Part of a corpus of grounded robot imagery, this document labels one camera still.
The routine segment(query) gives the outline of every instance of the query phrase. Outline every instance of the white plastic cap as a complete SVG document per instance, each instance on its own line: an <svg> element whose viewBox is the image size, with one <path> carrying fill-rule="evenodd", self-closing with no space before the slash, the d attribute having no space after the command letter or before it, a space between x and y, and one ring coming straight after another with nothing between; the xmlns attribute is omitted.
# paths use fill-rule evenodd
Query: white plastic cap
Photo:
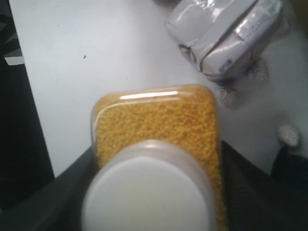
<svg viewBox="0 0 308 231"><path fill-rule="evenodd" d="M209 179L185 151L160 141L122 150L96 175L83 231L214 231Z"/></svg>

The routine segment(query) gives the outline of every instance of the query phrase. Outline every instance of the clear plastic jar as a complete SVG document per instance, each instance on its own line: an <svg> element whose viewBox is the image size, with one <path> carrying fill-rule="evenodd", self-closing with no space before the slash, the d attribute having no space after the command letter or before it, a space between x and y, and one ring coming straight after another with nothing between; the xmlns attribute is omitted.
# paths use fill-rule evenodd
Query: clear plastic jar
<svg viewBox="0 0 308 231"><path fill-rule="evenodd" d="M216 102L211 91L187 85L109 94L96 103L92 141L100 167L123 149L146 140L173 144L196 160L214 192L217 229L227 230Z"/></svg>

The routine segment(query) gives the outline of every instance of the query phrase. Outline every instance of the packaged food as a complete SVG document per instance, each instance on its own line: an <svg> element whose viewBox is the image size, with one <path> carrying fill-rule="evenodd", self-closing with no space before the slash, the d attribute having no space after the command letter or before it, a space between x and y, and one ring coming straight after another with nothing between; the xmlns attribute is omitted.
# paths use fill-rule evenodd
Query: packaged food
<svg viewBox="0 0 308 231"><path fill-rule="evenodd" d="M245 71L282 20L280 0L182 0L167 31L186 59L217 82Z"/></svg>
<svg viewBox="0 0 308 231"><path fill-rule="evenodd" d="M107 222L119 231L122 230L119 223L127 220L130 220L129 225L125 223L128 231L137 228L151 230L148 229L151 225L165 230L163 228L166 226L158 224L171 226L170 231L186 230L184 226L194 231L227 230L216 102L210 90L200 85L187 85L106 95L93 109L92 140L102 169L85 200L85 226L95 223L90 222L92 212L100 210L106 198L115 193L114 198L108 200L120 200L121 203L109 201L109 209L118 214L117 208L122 211L125 204L130 207L131 214L121 213L114 224L112 215L101 208L104 211L101 217L104 224ZM177 180L171 180L175 169L182 174L177 186L182 185L184 178L194 183L190 186L185 183L185 187L179 187L181 190L176 191L174 184ZM111 185L106 186L103 179L110 174L116 176L113 175ZM195 207L184 204L175 209L179 206L175 202L179 198L184 202L190 200L188 198L197 200L191 195L195 187L203 195L201 203L197 204L207 209L196 212ZM174 196L169 196L167 200L166 195L171 192ZM160 215L165 213L170 220L162 221ZM157 220L155 224L151 223L153 219ZM183 228L176 229L179 224L184 225ZM109 226L104 227L104 230L110 230Z"/></svg>

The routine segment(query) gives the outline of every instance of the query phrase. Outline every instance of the label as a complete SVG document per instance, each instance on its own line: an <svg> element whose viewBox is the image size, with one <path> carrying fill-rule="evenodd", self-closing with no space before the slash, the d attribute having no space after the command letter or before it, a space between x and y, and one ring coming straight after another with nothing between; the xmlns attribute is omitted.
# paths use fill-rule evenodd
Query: label
<svg viewBox="0 0 308 231"><path fill-rule="evenodd" d="M282 4L278 0L261 0L237 26L235 33L247 43L254 43L275 21Z"/></svg>

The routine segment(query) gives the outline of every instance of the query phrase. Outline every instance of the small white object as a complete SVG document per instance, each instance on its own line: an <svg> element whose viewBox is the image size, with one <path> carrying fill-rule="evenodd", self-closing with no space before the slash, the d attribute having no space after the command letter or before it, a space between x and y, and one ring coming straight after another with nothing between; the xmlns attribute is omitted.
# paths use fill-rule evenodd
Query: small white object
<svg viewBox="0 0 308 231"><path fill-rule="evenodd" d="M280 0L182 0L167 30L186 59L219 81L242 73L281 22Z"/></svg>
<svg viewBox="0 0 308 231"><path fill-rule="evenodd" d="M291 148L296 148L300 143L300 131L291 125L282 125L278 128L278 138Z"/></svg>
<svg viewBox="0 0 308 231"><path fill-rule="evenodd" d="M214 231L214 194L182 149L144 141L118 153L91 183L83 231Z"/></svg>

